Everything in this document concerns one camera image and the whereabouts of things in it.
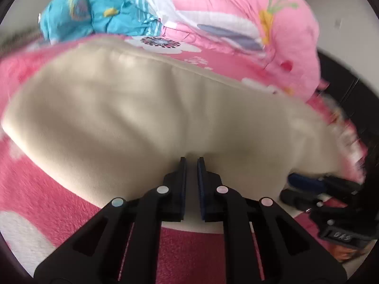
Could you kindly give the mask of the person's right hand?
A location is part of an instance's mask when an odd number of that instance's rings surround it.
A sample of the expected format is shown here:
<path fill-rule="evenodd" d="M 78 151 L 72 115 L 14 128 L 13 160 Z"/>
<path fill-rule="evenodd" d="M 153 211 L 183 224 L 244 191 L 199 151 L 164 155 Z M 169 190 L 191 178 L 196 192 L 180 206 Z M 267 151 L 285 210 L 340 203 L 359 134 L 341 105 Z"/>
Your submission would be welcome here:
<path fill-rule="evenodd" d="M 329 243 L 328 251 L 338 262 L 346 263 L 346 262 L 350 262 L 351 260 L 364 256 L 365 254 L 370 252 L 371 248 L 372 248 L 372 243 L 369 243 L 363 249 L 351 249 L 343 245 Z"/>

